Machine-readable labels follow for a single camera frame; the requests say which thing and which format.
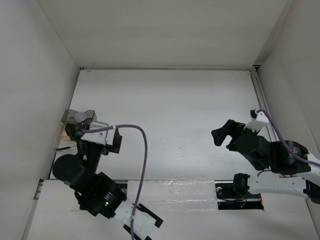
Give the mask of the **clear paper clip jar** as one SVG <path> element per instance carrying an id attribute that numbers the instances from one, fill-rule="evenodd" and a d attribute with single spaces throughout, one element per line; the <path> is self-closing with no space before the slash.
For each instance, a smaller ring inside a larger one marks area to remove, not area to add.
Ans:
<path id="1" fill-rule="evenodd" d="M 74 116 L 74 120 L 77 123 L 82 123 L 83 121 L 85 121 L 87 119 L 87 115 L 85 112 L 77 112 Z"/>

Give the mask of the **black handled scissors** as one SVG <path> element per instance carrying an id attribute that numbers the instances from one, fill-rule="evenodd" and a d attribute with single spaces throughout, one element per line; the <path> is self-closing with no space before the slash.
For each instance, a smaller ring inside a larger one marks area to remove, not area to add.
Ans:
<path id="1" fill-rule="evenodd" d="M 73 146 L 65 146 L 65 147 L 59 147 L 56 149 L 56 151 L 65 151 L 65 150 L 69 150 L 69 149 L 72 149 L 72 148 L 75 148 L 76 146 L 73 145 Z"/>

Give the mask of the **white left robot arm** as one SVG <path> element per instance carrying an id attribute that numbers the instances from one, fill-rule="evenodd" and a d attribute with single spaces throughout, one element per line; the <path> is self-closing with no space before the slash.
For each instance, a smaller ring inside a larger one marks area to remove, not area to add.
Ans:
<path id="1" fill-rule="evenodd" d="M 64 130 L 76 142 L 77 154 L 64 154 L 52 166 L 53 176 L 74 190 L 82 210 L 121 222 L 133 240 L 149 240 L 163 220 L 139 202 L 142 183 L 134 202 L 127 198 L 122 187 L 103 172 L 97 173 L 102 155 L 118 154 L 122 143 L 121 128 L 141 132 L 144 149 L 148 150 L 145 131 L 133 124 L 109 126 L 106 123 L 66 123 Z"/>

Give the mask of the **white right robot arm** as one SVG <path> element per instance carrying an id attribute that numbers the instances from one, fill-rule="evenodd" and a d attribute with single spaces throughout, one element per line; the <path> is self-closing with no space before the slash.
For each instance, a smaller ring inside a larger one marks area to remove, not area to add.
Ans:
<path id="1" fill-rule="evenodd" d="M 241 154 L 258 172 L 271 172 L 279 177 L 261 178 L 246 173 L 233 177 L 231 191 L 237 197 L 248 195 L 284 194 L 299 196 L 320 202 L 319 160 L 311 164 L 311 153 L 306 147 L 295 142 L 270 142 L 259 135 L 268 120 L 253 120 L 247 124 L 229 119 L 222 127 L 211 131 L 214 144 L 221 146 L 227 136 L 231 138 L 226 148 Z"/>

